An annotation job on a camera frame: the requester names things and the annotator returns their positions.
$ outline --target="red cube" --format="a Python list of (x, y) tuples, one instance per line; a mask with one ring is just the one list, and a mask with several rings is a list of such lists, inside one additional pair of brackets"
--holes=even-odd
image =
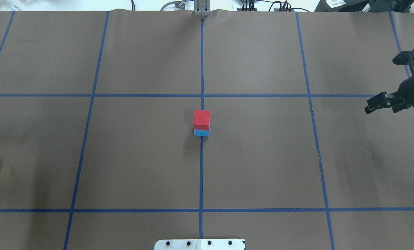
[(193, 119), (193, 129), (195, 130), (210, 130), (210, 115), (211, 111), (195, 110)]

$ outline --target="metal clamp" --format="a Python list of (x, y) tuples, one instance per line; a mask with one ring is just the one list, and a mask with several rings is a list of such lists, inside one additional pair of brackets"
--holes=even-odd
[(194, 0), (195, 16), (210, 16), (210, 0)]

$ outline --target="blue block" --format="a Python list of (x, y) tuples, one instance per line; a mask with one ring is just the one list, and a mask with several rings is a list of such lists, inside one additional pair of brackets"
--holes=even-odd
[(210, 131), (208, 130), (194, 130), (194, 135), (196, 136), (208, 136)]

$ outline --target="white metal plate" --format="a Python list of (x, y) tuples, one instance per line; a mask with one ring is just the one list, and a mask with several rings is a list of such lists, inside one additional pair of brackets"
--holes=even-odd
[(244, 239), (158, 240), (156, 244), (154, 244), (154, 250), (245, 250), (245, 240)]

